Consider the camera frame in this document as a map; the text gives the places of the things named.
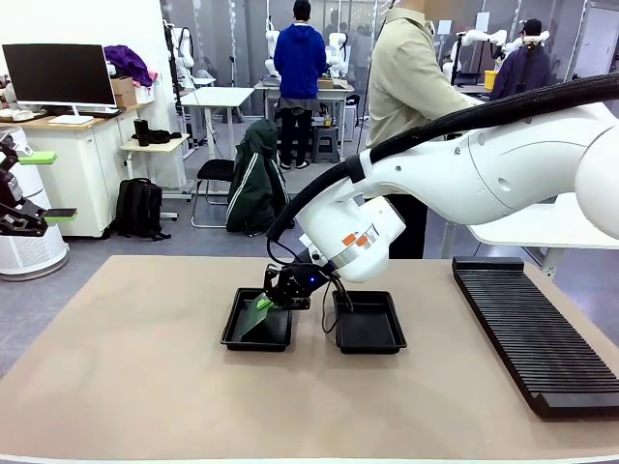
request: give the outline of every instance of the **person in beige shirt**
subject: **person in beige shirt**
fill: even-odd
[[[425,8],[426,0],[402,0],[387,12],[369,74],[368,148],[474,104],[441,72]],[[406,222],[406,230],[390,247],[390,258],[422,259],[427,206],[410,195],[388,199]]]

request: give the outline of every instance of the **black tray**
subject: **black tray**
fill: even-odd
[[[238,334],[239,321],[243,320],[246,303],[262,293],[258,288],[239,288],[234,297],[232,310],[221,335],[221,344],[234,351],[284,351],[290,345],[292,313],[286,310],[271,310],[267,318],[247,333],[243,340]]]
[[[353,312],[333,293],[339,319],[336,344],[347,355],[394,355],[406,348],[394,301],[388,292],[348,292]]]
[[[454,258],[457,285],[542,418],[619,415],[619,380],[513,258]]]

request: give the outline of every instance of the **white paper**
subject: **white paper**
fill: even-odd
[[[453,21],[447,19],[438,21],[438,31],[436,34],[439,36],[449,36],[452,33],[452,23]]]
[[[487,32],[487,26],[490,24],[490,12],[477,13],[477,23],[475,29],[482,32]]]

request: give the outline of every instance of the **monitor screen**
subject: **monitor screen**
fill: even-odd
[[[18,102],[115,106],[101,45],[2,45]]]

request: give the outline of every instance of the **black mug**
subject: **black mug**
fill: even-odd
[[[144,119],[136,119],[133,121],[135,127],[135,135],[137,135],[137,144],[140,147],[148,147],[148,121]]]

